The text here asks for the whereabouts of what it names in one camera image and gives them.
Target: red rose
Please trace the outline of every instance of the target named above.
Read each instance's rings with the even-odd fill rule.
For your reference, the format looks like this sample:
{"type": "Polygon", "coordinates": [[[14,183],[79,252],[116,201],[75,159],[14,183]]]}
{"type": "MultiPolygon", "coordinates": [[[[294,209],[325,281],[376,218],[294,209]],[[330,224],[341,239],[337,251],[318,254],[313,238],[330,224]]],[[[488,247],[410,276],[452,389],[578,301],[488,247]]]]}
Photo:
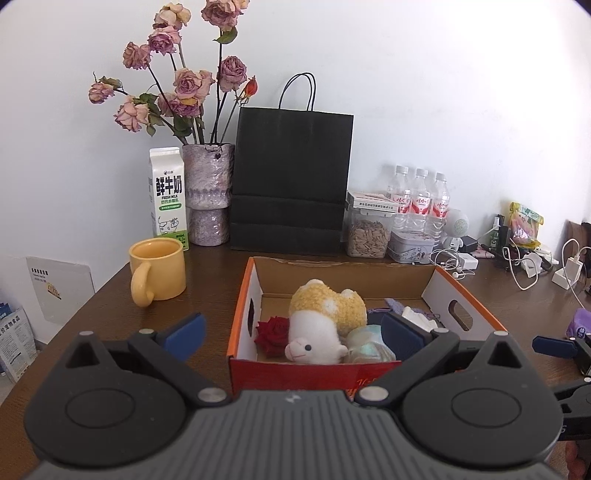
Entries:
{"type": "Polygon", "coordinates": [[[259,322],[255,343],[261,347],[267,357],[285,355],[285,347],[290,331],[290,320],[283,317],[271,317],[268,322],[259,322]]]}

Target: plush toy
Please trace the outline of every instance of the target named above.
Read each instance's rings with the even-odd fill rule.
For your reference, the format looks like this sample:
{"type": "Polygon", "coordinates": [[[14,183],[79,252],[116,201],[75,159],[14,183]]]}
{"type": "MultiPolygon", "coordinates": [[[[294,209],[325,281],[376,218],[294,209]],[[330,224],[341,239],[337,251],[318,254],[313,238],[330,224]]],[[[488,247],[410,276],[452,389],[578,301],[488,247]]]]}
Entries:
{"type": "Polygon", "coordinates": [[[302,364],[338,364],[348,349],[340,343],[357,327],[367,325],[367,310],[353,290],[332,291],[321,280],[310,280],[291,298],[288,360],[302,364]]]}

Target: white small speaker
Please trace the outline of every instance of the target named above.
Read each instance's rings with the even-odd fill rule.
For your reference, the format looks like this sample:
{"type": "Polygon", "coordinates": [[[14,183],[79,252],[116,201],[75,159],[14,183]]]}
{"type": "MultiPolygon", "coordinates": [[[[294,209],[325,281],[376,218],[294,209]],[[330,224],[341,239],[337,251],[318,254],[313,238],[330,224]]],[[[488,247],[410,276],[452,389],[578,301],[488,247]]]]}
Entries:
{"type": "Polygon", "coordinates": [[[468,217],[461,210],[450,209],[447,211],[443,232],[447,238],[443,242],[443,248],[457,250],[463,245],[462,237],[468,233],[468,217]]]}

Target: black paper bag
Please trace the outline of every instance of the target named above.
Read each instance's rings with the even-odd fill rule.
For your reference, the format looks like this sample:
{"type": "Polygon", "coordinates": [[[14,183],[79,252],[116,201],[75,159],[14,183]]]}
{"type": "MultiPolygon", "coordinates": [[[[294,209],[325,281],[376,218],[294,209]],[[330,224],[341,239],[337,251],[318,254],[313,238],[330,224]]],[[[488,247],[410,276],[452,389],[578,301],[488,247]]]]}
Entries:
{"type": "Polygon", "coordinates": [[[279,109],[240,111],[230,213],[232,248],[339,252],[353,115],[313,111],[316,81],[311,74],[294,76],[281,99],[301,75],[310,81],[306,111],[282,110],[281,100],[279,109]]]}

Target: white wall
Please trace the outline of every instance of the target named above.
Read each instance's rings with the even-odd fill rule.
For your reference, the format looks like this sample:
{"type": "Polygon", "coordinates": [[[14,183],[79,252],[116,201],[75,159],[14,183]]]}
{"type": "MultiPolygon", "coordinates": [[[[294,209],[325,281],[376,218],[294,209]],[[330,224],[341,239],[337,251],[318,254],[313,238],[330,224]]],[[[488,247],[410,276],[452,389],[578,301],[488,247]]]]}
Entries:
{"type": "MultiPolygon", "coordinates": [[[[100,287],[150,235],[148,149],[177,141],[123,131],[121,99],[91,105],[87,90],[93,71],[137,94],[152,83],[121,54],[163,3],[13,0],[0,13],[0,287],[20,269],[7,259],[26,255],[88,264],[100,287]]],[[[189,67],[214,71],[202,3],[186,0],[184,50],[189,67]]],[[[355,115],[350,187],[385,189],[396,163],[443,171],[473,236],[516,200],[545,216],[540,239],[553,248],[566,219],[591,213],[591,20],[574,1],[252,0],[239,32],[225,54],[256,74],[251,105],[276,106],[309,70],[318,110],[355,115]]],[[[168,59],[152,65],[170,85],[168,59]]],[[[305,104],[306,85],[286,107],[305,104]]]]}

